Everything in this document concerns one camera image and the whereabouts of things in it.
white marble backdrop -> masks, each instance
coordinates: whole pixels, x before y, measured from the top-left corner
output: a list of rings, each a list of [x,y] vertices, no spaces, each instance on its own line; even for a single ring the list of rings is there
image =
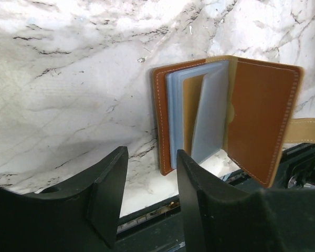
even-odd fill
[[[305,67],[295,117],[315,117],[315,0],[0,1],[0,186],[37,191],[126,145],[122,216],[177,194],[150,70],[223,54]]]

tan leather cover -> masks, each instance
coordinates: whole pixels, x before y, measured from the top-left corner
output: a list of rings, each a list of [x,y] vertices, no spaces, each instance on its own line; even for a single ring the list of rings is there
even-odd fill
[[[315,118],[292,119],[285,143],[315,143]]]
[[[250,176],[269,187],[281,157],[303,70],[234,56],[195,60],[154,70],[161,173],[166,175],[172,171],[165,75],[224,59],[230,60],[224,150]]]

tan leather strap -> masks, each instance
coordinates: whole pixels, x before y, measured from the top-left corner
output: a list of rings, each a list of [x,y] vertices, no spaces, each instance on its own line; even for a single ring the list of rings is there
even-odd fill
[[[291,119],[285,143],[315,143],[315,118]]]

white stitching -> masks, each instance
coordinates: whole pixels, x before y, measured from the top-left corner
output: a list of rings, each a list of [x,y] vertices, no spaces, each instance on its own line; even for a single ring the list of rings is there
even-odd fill
[[[245,64],[251,64],[251,65],[258,65],[258,64],[252,64],[252,63],[248,63],[248,62],[238,62],[238,63],[245,63]],[[293,84],[292,84],[292,87],[291,87],[291,94],[292,95],[295,95],[296,91],[297,91],[297,85],[298,85],[298,80],[299,80],[299,74],[294,71],[294,70],[290,70],[290,69],[283,69],[283,68],[279,68],[279,69],[282,69],[284,71],[292,71],[294,72],[295,74],[295,77],[294,77],[294,80],[293,80]],[[292,102],[293,102],[293,97],[290,96],[290,98],[288,99],[288,102],[287,102],[287,106],[286,106],[286,111],[285,111],[285,115],[283,117],[283,120],[282,120],[282,123],[281,123],[281,129],[284,129],[286,126],[287,126],[287,122],[288,122],[288,116],[289,116],[289,113],[292,109]],[[274,147],[274,153],[273,153],[273,156],[272,156],[272,160],[271,160],[271,165],[270,165],[270,168],[269,168],[269,171],[268,171],[268,174],[267,174],[267,177],[266,177],[266,180],[265,182],[263,182],[260,178],[258,178],[257,176],[255,176],[252,172],[250,172],[249,170],[247,170],[245,167],[243,167],[241,164],[239,164],[238,162],[236,162],[236,160],[232,159],[234,162],[236,162],[241,168],[243,168],[245,171],[247,171],[249,174],[251,174],[254,178],[256,178],[258,180],[258,182],[260,182],[261,184],[267,184],[268,181],[269,181],[269,177],[270,177],[270,174],[272,173],[272,170],[274,168],[274,164],[275,164],[275,160],[277,159],[277,155],[278,155],[278,152],[279,152],[279,147],[280,147],[280,142],[282,141],[282,137],[283,137],[283,134],[284,134],[284,131],[283,130],[280,130],[279,131],[279,135],[278,135],[278,138],[277,138],[277,143]]]
[[[296,123],[315,123],[315,121],[291,122],[291,124],[296,124]]]
[[[285,142],[295,142],[295,143],[301,143],[301,142],[315,142],[314,139],[298,139],[298,140],[287,140]]]
[[[177,70],[184,69],[184,68],[195,67],[195,66],[207,64],[207,63],[210,63],[210,62],[215,62],[215,61],[219,61],[219,60],[227,60],[227,59],[229,59],[231,61],[237,61],[238,63],[250,64],[250,65],[255,65],[255,66],[263,66],[263,67],[269,67],[269,68],[275,68],[275,69],[281,69],[281,70],[284,70],[284,71],[292,71],[292,72],[294,72],[295,77],[294,77],[294,82],[292,84],[291,91],[290,91],[291,95],[290,95],[290,97],[288,99],[285,115],[284,115],[282,123],[281,123],[281,128],[282,129],[287,126],[287,122],[288,122],[287,119],[288,119],[289,113],[290,113],[290,111],[292,109],[292,101],[293,101],[293,98],[294,98],[294,96],[296,94],[296,91],[297,91],[297,84],[298,84],[298,80],[299,80],[299,74],[296,71],[290,70],[290,69],[283,69],[283,68],[272,67],[272,66],[264,66],[264,65],[261,65],[261,64],[254,64],[254,63],[249,63],[249,62],[242,62],[242,61],[233,60],[233,59],[230,59],[230,58],[222,58],[222,59],[206,61],[206,62],[199,63],[199,64],[193,64],[193,65],[189,65],[189,66],[185,66],[185,67],[180,67],[180,68],[176,68],[176,69],[170,69],[170,70],[167,70],[167,71],[164,71],[164,72],[159,72],[156,75],[156,89],[157,89],[157,92],[158,92],[157,99],[159,101],[159,111],[160,111],[162,136],[163,136],[163,120],[162,120],[162,110],[161,110],[161,103],[160,103],[159,75],[163,74],[163,73],[166,73],[166,72],[177,71]],[[249,170],[247,170],[245,167],[243,167],[241,164],[239,164],[234,158],[231,158],[231,159],[236,164],[238,164],[241,168],[243,168],[245,171],[247,171],[249,174],[251,174],[254,178],[256,178],[261,184],[267,184],[268,181],[269,181],[269,176],[270,176],[270,174],[271,174],[271,172],[272,172],[272,170],[274,168],[275,159],[277,159],[277,154],[279,152],[280,142],[282,141],[283,133],[284,133],[283,131],[281,131],[281,130],[279,131],[279,135],[278,135],[278,138],[277,138],[277,143],[275,145],[274,153],[273,153],[272,160],[271,160],[270,169],[268,171],[267,178],[266,178],[265,182],[263,182],[257,176],[253,175],[253,173],[251,173]],[[162,159],[163,159],[162,170],[166,173],[166,170],[165,170],[165,156],[164,156],[164,137],[162,137]]]

leather wallet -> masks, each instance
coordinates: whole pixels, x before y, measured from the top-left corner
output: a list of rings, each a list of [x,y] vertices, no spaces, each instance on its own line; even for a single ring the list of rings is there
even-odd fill
[[[303,68],[218,56],[156,68],[160,170],[184,149],[203,162],[220,149],[270,187],[284,143],[315,143],[315,118],[292,119]]]

